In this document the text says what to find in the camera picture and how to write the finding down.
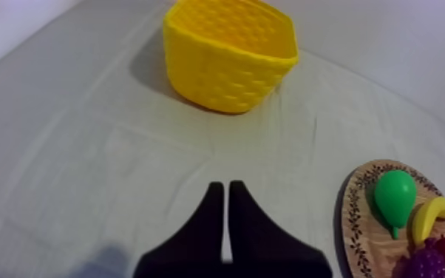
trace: leaf pattern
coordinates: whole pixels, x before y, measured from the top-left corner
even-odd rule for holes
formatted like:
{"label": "leaf pattern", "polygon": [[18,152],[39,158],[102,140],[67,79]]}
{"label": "leaf pattern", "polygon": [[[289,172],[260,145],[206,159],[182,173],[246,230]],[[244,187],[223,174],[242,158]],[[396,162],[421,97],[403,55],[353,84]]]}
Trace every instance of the leaf pattern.
{"label": "leaf pattern", "polygon": [[353,188],[349,188],[349,192],[347,193],[347,199],[349,202],[348,222],[350,223],[350,230],[353,233],[353,236],[350,238],[351,243],[348,244],[348,246],[354,250],[354,254],[357,256],[356,264],[358,267],[360,267],[360,271],[365,278],[373,278],[373,272],[370,267],[370,262],[366,257],[367,252],[364,250],[363,245],[359,242],[359,238],[362,235],[359,225],[359,220],[361,219],[358,205],[358,201],[360,199],[359,191],[367,188],[368,186],[374,186],[381,174],[392,170],[402,170],[407,172],[414,178],[415,181],[422,184],[425,189],[438,196],[442,196],[442,193],[433,183],[431,183],[416,170],[408,169],[406,166],[392,165],[389,163],[385,163],[382,166],[374,165],[372,169],[367,170],[364,174],[356,176],[357,181],[355,186]]}

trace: table surface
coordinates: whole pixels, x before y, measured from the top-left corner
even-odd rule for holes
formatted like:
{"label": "table surface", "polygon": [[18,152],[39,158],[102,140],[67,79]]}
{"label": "table surface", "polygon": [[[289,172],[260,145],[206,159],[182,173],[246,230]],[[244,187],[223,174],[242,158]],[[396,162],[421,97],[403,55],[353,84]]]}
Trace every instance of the table surface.
{"label": "table surface", "polygon": [[0,62],[0,277],[126,278],[209,182],[237,179],[340,277],[333,213],[357,166],[400,160],[445,194],[445,123],[305,51],[249,113],[184,101],[163,61],[170,5],[85,1]]}

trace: yellow banana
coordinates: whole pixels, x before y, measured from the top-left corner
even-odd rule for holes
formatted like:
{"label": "yellow banana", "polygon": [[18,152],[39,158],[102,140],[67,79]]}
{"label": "yellow banana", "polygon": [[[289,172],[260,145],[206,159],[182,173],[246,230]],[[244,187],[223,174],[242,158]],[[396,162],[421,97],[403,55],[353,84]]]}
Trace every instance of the yellow banana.
{"label": "yellow banana", "polygon": [[433,228],[436,217],[445,218],[445,197],[425,202],[415,213],[412,221],[412,238],[416,246],[424,244]]}

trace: yellow basket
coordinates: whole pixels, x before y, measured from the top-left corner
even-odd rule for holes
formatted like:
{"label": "yellow basket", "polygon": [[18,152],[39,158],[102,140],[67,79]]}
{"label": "yellow basket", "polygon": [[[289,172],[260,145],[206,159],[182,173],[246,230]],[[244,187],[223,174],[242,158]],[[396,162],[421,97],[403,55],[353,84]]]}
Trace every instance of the yellow basket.
{"label": "yellow basket", "polygon": [[256,106],[299,59],[291,20],[256,0],[179,0],[163,33],[172,86],[221,112]]}

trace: white sheet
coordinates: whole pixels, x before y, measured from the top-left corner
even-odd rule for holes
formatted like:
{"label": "white sheet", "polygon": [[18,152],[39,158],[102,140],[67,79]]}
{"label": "white sheet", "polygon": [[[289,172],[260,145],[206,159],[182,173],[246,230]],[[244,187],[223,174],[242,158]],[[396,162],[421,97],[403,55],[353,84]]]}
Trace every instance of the white sheet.
{"label": "white sheet", "polygon": [[445,120],[445,0],[265,0],[289,14],[300,47]]}
{"label": "white sheet", "polygon": [[84,2],[0,63],[0,277],[128,277],[210,181],[234,179],[339,277],[353,169],[400,160],[445,194],[445,123],[309,53],[247,114],[187,104],[163,65],[169,5]]}

